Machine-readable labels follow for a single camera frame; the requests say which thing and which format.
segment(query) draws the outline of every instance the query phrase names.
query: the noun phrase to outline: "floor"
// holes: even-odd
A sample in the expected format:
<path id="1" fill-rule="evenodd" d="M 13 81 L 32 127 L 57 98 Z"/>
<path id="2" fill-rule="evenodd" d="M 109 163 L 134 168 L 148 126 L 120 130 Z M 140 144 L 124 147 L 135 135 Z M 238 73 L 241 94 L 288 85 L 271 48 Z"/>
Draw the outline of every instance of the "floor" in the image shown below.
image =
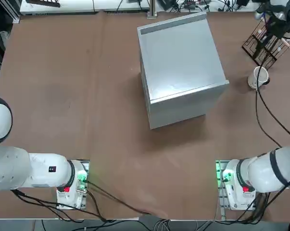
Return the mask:
<path id="1" fill-rule="evenodd" d="M 144 216 L 140 218 L 150 230 L 153 230 L 154 224 L 159 219 L 154 216 Z M 99 220 L 86 220 L 81 224 L 64 222 L 60 220 L 44 220 L 46 231 L 72 231 L 73 229 L 99 226 Z M 195 221 L 171 221 L 169 223 L 171 231 L 194 231 L 196 228 Z M 137 222 L 129 221 L 121 224 L 104 228 L 106 231 L 146 231 L 146 229 Z M 231 226 L 214 223 L 206 231 L 287 231 L 288 223 L 260 222 L 257 225 L 240 225 Z M 0 231 L 43 231 L 41 220 L 0 220 Z"/>

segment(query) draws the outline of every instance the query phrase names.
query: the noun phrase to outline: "table surface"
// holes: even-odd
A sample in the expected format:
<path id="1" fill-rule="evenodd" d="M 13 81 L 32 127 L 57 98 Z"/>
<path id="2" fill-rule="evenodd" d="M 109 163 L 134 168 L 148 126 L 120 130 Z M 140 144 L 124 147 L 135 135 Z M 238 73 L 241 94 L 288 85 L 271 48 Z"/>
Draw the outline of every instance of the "table surface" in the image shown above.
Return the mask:
<path id="1" fill-rule="evenodd" d="M 0 96 L 14 116 L 3 144 L 90 159 L 91 181 L 161 218 L 213 219 L 215 160 L 252 157 L 276 148 L 257 125 L 255 92 L 247 85 L 255 64 L 240 48 L 257 22 L 252 13 L 208 14 L 230 85 L 206 116 L 150 130 L 136 28 L 176 16 L 24 17 L 13 26 L 0 72 Z M 176 54 L 180 43 L 165 52 Z M 290 129 L 290 51 L 269 74 L 263 97 Z M 290 144 L 290 137 L 262 105 L 259 117 L 269 134 L 282 145 Z M 54 189 L 23 191 L 55 199 Z M 107 218 L 138 216 L 106 197 L 97 195 L 97 200 Z M 91 202 L 88 211 L 95 211 Z M 74 218 L 93 218 L 71 213 Z M 238 214 L 228 212 L 227 217 Z M 0 192 L 0 218 L 53 217 L 11 192 Z M 290 190 L 269 207 L 265 219 L 290 221 Z"/>

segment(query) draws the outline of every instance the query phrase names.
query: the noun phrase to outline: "black band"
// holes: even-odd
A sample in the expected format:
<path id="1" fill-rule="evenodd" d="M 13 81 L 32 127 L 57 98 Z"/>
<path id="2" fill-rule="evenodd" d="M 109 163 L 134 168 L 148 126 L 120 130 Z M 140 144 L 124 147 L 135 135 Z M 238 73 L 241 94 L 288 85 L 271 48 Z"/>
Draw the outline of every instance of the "black band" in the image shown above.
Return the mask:
<path id="1" fill-rule="evenodd" d="M 70 164 L 70 167 L 71 167 L 71 177 L 70 177 L 69 181 L 66 183 L 66 185 L 64 185 L 62 187 L 57 187 L 57 190 L 60 191 L 60 192 L 63 192 L 64 188 L 72 186 L 73 181 L 74 181 L 74 177 L 76 175 L 76 170 L 74 168 L 74 165 L 73 165 L 72 161 L 71 160 L 67 160 L 67 161 L 68 161 L 68 163 Z"/>
<path id="2" fill-rule="evenodd" d="M 275 150 L 270 152 L 270 163 L 271 163 L 271 167 L 276 178 L 279 180 L 279 182 L 281 182 L 284 186 L 286 186 L 288 184 L 288 181 L 283 177 L 283 175 L 281 174 L 279 170 L 279 167 L 276 161 Z"/>
<path id="3" fill-rule="evenodd" d="M 245 183 L 245 181 L 243 180 L 243 177 L 241 175 L 241 165 L 242 165 L 244 160 L 245 159 L 239 160 L 239 162 L 237 164 L 237 169 L 236 169 L 237 179 L 238 179 L 238 182 L 241 185 L 241 187 L 246 187 L 246 188 L 249 189 L 249 192 L 253 192 L 255 190 L 254 187 L 252 187 L 252 186 L 248 185 L 247 183 Z"/>

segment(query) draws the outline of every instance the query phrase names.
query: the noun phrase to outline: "rack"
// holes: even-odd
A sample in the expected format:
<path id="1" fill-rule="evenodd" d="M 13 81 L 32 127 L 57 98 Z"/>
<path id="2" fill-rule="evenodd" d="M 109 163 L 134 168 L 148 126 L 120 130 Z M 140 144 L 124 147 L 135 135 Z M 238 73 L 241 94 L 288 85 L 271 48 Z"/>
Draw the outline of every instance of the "rack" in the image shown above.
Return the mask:
<path id="1" fill-rule="evenodd" d="M 267 33 L 265 23 L 261 20 L 242 48 L 258 66 L 266 58 L 263 67 L 268 70 L 290 48 L 290 40 Z"/>

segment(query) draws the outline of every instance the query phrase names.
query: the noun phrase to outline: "electronics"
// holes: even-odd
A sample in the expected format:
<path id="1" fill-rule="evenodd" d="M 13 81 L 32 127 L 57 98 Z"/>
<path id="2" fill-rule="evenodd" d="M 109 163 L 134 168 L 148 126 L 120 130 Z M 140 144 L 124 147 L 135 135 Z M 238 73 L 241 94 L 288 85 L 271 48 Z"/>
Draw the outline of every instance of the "electronics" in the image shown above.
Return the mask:
<path id="1" fill-rule="evenodd" d="M 158 0 L 158 3 L 166 11 L 176 3 L 176 0 Z"/>

